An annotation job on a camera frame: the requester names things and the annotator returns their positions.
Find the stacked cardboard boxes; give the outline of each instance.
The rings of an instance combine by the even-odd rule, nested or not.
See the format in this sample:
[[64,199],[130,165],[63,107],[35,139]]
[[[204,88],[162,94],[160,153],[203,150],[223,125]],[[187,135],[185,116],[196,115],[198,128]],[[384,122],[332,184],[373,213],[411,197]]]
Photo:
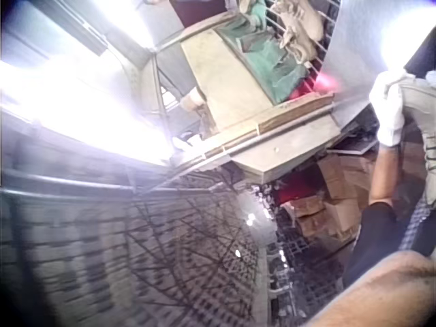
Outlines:
[[328,190],[328,233],[340,240],[353,236],[368,201],[373,165],[369,158],[329,155],[318,162]]
[[328,217],[324,203],[319,196],[309,196],[297,200],[290,200],[281,205],[294,223],[298,222],[302,235],[312,237],[327,230]]

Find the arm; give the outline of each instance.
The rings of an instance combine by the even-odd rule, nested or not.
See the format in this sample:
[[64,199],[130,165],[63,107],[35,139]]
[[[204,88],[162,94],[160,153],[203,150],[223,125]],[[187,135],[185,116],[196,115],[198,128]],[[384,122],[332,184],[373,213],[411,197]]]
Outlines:
[[392,195],[399,178],[399,147],[380,144],[375,162],[369,204],[385,202],[392,206]]
[[404,71],[381,73],[369,93],[369,100],[380,124],[377,133],[380,148],[369,192],[369,204],[385,202],[392,206],[392,196],[399,177],[397,145],[401,141],[404,126],[403,96],[396,82],[404,74]]

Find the white object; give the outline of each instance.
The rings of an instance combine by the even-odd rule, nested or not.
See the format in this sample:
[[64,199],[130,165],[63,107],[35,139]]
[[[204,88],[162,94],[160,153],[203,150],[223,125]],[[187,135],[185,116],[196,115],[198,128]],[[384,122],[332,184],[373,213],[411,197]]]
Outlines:
[[369,101],[380,123],[377,138],[386,146],[394,146],[401,141],[404,126],[403,96],[397,83],[405,75],[404,69],[383,72],[376,78],[369,93]]
[[152,48],[153,39],[131,1],[93,0],[104,16],[143,48]]
[[427,80],[427,82],[429,82],[431,87],[434,87],[436,89],[436,70],[428,72],[425,76],[425,79]]

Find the bright light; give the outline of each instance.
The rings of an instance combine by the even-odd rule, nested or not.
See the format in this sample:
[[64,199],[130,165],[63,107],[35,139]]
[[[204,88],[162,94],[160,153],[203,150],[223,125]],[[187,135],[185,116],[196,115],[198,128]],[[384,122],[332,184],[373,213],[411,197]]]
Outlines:
[[96,91],[62,69],[28,71],[0,62],[2,93],[18,102],[12,114],[129,158],[162,164],[171,149],[164,135],[130,114],[107,93]]
[[382,31],[381,55],[389,70],[404,68],[436,25],[436,6],[405,12]]
[[271,219],[270,212],[268,211],[267,208],[264,208],[264,214],[265,214],[265,217],[266,217],[266,218]]
[[104,16],[143,48],[152,48],[153,40],[131,1],[93,0]]
[[189,151],[191,150],[192,147],[189,144],[187,144],[185,141],[182,141],[180,138],[176,138],[176,137],[172,138],[172,143],[176,148],[183,151]]

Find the ceiling light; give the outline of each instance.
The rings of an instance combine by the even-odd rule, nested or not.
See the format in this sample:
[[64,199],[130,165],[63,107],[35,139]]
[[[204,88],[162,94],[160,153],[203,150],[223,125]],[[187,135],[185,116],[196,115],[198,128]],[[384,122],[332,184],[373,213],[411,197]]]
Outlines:
[[2,94],[18,104],[3,101],[2,109],[26,121],[37,121],[104,151],[162,166],[172,154],[161,131],[61,68],[31,71],[0,61],[0,76]]
[[389,70],[403,69],[427,35],[435,27],[436,6],[426,6],[405,12],[381,31],[381,55]]

